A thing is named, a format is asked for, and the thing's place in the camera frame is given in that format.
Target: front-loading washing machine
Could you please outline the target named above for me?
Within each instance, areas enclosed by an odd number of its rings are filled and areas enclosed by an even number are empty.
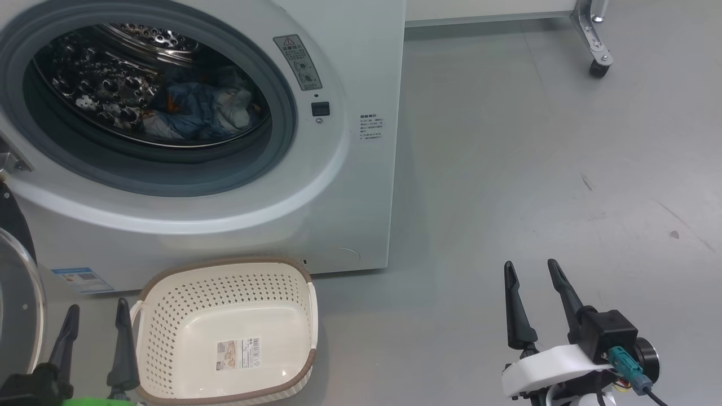
[[[229,256],[385,267],[404,8],[1,2],[0,173],[38,263],[82,293]]]

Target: metal leg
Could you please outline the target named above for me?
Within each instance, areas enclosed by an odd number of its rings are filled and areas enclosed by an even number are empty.
[[[614,61],[609,50],[601,42],[592,23],[592,0],[577,0],[577,5],[572,12],[572,24],[577,28],[582,39],[589,47],[594,57],[589,73],[594,77],[604,77],[606,71]]]
[[[591,20],[594,22],[604,21],[606,15],[606,6],[609,5],[609,0],[593,0],[591,2]]]

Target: product sticker in basket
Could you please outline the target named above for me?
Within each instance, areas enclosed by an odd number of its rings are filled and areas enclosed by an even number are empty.
[[[258,368],[261,366],[261,338],[219,342],[216,351],[216,371]]]

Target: clothes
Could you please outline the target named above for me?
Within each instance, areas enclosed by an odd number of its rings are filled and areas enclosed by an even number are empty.
[[[165,84],[149,104],[151,110],[144,112],[146,135],[223,140],[242,133],[259,120],[248,82],[232,66],[208,74],[168,69]]]

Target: white plastic basket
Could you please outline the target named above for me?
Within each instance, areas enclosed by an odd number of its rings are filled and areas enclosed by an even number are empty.
[[[283,259],[236,259],[155,277],[139,320],[137,392],[151,405],[257,405],[298,393],[318,340],[310,275]]]

